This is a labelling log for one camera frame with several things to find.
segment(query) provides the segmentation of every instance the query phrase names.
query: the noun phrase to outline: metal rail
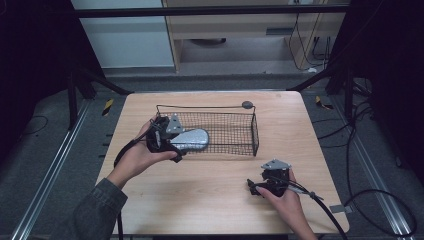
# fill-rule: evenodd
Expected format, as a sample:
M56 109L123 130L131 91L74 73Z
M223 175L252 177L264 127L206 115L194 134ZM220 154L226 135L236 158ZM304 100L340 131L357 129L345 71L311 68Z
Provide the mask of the metal rail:
M66 134L65 139L63 140L58 152L56 153L56 156L52 164L50 165L49 170L47 171L43 181L38 187L37 193L32 199L31 204L27 208L24 216L19 222L19 225L13 231L11 239L24 240L28 238L32 227L34 226L34 223L37 220L37 217L40 214L41 209L43 208L44 203L46 202L47 197L49 196L49 193L60 173L62 165L65 162L66 157L68 156L72 144L74 143L76 136L78 135L78 132L81 129L90 103L91 101L89 100L83 100L81 109L78 114L78 121L76 122L74 128L69 130Z
M349 4L311 5L255 5L255 6L203 6L127 9L78 9L74 11L47 11L48 15L78 18L153 17L233 14L288 14L288 13L340 13L364 10L368 6Z
M342 120L344 124L347 124L347 120L345 118L345 115L342 111L343 104L341 103L341 100L337 97L330 96L332 102L334 103L335 108L337 109L339 115L342 117ZM383 190L388 192L389 189L384 182L384 180L381 178L380 174L378 173L377 169L375 168L374 164L372 163L371 157L368 155L367 150L365 146L363 145L359 134L356 134L356 136L352 140L352 144L354 146L355 152L358 154L358 159L365 171L365 174L368 178L368 181L370 182L371 186L375 189ZM386 218L389 220L389 223L393 229L393 231L396 234L408 234L411 232L411 229L408 225L408 222L405 220L404 215L402 214L398 204L396 201L386 195L382 194L376 194L377 199L381 205L381 208L383 209ZM408 237L408 238L399 238L399 239L409 239L414 240L415 237Z

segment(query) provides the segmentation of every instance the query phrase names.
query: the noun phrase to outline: wooden table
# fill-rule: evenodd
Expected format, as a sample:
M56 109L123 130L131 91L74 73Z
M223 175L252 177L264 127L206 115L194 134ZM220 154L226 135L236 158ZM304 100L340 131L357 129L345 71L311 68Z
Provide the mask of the wooden table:
M297 181L340 204L302 97L297 92L184 92L129 95L116 126L98 181L112 170L119 150L155 113L156 105L256 106L260 146L256 157L189 154L179 163L164 161L124 187L129 199L122 210L125 234L285 234L291 233L276 211L252 196L246 179L262 182L260 166L273 158L292 164ZM309 196L300 196L315 233L336 233L324 211ZM335 214L345 231L344 213Z

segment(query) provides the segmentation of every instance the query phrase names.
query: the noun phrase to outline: gray metal part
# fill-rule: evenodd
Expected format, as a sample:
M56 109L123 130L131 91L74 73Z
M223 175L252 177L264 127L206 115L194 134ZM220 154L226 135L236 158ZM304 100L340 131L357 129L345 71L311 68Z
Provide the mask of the gray metal part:
M262 165L261 168L267 169L267 170L287 169L287 168L291 168L291 165L289 163L285 163L283 161L280 161L274 158L271 161Z
M180 119L176 113L172 114L169 119L168 127L166 127L167 133L182 133L184 128L181 125Z
M171 144L181 151L201 151L209 145L209 134L204 129L193 129L180 133L171 140Z

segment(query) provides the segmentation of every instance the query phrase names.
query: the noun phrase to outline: tape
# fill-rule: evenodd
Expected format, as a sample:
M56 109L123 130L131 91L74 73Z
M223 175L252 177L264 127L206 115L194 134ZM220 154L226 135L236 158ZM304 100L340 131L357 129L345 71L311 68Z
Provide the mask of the tape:
M110 111L110 108L112 107L112 104L113 104L113 99L107 100L105 108L103 109L103 112L102 112L102 116L107 116L107 114Z

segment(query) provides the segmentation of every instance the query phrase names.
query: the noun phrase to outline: right hand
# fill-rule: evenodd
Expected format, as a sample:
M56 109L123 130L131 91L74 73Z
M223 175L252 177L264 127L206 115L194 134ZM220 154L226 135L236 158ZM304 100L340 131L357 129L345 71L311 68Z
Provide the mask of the right hand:
M289 171L290 180L296 182L293 171ZM287 223L299 239L316 239L303 213L299 195L287 189L283 196L277 197L265 188L257 187L257 191L277 210L281 219Z

